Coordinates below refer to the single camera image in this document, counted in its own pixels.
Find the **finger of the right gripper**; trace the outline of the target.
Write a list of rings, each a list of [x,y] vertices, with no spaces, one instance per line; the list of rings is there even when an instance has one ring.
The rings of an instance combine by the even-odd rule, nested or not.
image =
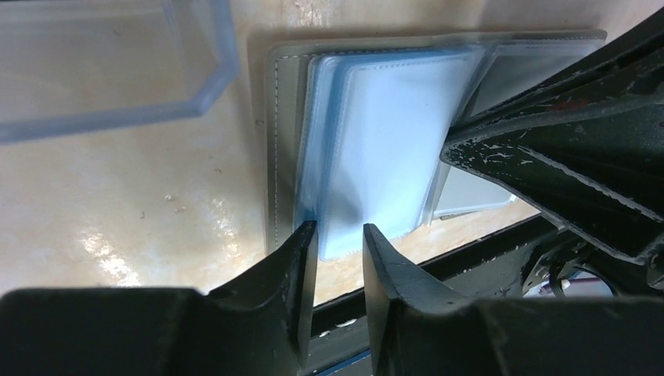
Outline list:
[[[663,13],[454,126],[440,158],[611,256],[663,250]]]

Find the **grey card holder wallet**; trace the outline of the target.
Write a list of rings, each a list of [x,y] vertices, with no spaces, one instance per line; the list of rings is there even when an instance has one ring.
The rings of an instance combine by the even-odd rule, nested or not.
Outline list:
[[[572,40],[577,45],[601,47],[606,31],[494,31],[371,38],[308,38],[279,42],[265,59],[263,89],[252,97],[263,106],[255,110],[257,122],[265,127],[267,201],[266,247],[277,249],[291,234],[294,222],[295,169],[305,114],[305,90],[309,61],[326,53],[392,52],[452,45],[456,42],[486,42],[499,39],[552,42]]]

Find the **clear plastic card box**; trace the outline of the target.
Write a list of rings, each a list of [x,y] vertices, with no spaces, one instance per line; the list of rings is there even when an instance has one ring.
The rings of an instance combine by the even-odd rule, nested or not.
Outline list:
[[[4,1],[1,141],[198,117],[239,69],[227,1]]]

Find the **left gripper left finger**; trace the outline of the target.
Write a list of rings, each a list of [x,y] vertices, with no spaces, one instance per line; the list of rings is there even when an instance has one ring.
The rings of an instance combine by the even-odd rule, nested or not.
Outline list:
[[[308,357],[316,223],[202,294],[32,288],[1,299],[4,375],[296,375]]]

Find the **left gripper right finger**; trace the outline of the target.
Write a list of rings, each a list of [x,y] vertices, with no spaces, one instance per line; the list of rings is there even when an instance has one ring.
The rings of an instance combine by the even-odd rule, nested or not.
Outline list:
[[[660,375],[663,300],[463,296],[363,227],[375,375]]]

